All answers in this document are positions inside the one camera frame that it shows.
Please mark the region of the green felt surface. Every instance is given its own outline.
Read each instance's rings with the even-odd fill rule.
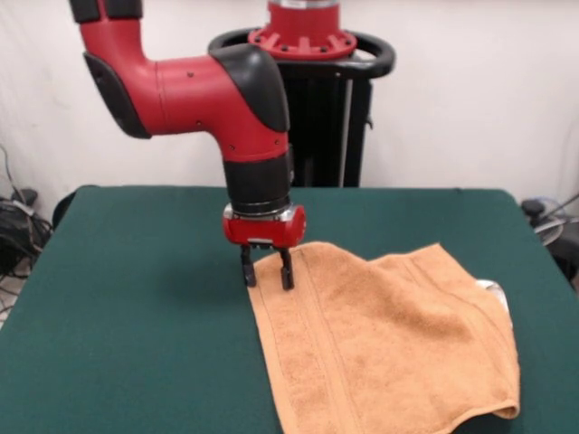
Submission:
[[[497,191],[301,190],[308,241],[364,258],[441,242],[507,292],[522,412],[462,433],[579,432],[579,303]],[[280,432],[225,190],[84,188],[0,331],[2,432]]]

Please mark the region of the towel fold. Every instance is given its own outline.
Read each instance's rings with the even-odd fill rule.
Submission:
[[[503,306],[440,245],[365,261],[327,243],[256,264],[249,288],[286,434],[442,434],[519,412]]]

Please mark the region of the towel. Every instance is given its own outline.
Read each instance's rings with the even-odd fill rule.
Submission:
[[[365,261],[328,243],[248,288],[286,434],[442,434],[519,412],[510,317],[440,245]]]

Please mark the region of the red robot arm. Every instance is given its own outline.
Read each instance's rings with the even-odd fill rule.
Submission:
[[[122,130],[136,138],[212,134],[232,200],[223,217],[225,234],[242,245],[247,283],[255,284],[247,267],[251,246],[280,250],[287,275],[288,248],[301,241],[305,214],[289,199],[290,121],[275,61],[249,44],[151,61],[141,44],[141,0],[70,2],[90,73]],[[293,287],[290,274],[286,288]]]

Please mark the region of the black cable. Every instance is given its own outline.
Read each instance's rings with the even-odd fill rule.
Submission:
[[[6,294],[8,294],[10,296],[18,297],[18,295],[19,295],[17,292],[13,292],[10,289],[6,289],[4,287],[0,287],[0,291],[5,292]]]
[[[557,214],[559,211],[563,210],[566,206],[575,202],[577,199],[579,199],[579,193],[572,196],[571,199],[569,199],[568,201],[561,203],[561,205],[557,206],[554,210],[549,211],[547,214],[541,216],[541,220],[539,222],[543,222],[545,219],[548,219],[552,215]]]
[[[20,242],[18,242],[17,240],[14,240],[13,238],[9,237],[8,235],[5,235],[3,233],[0,233],[0,239],[8,241],[11,245],[11,247],[15,248],[16,250],[20,251],[21,253],[23,253],[23,255],[26,258],[35,258],[36,256],[38,256],[38,252],[30,252],[28,250],[26,250],[26,247],[23,247]]]
[[[12,310],[13,307],[14,305],[4,307],[2,310],[0,310],[0,315],[5,314],[6,312],[10,312],[10,310]]]
[[[18,280],[27,280],[30,277],[29,274],[16,274],[13,271],[9,271],[6,276],[9,278],[17,278]]]

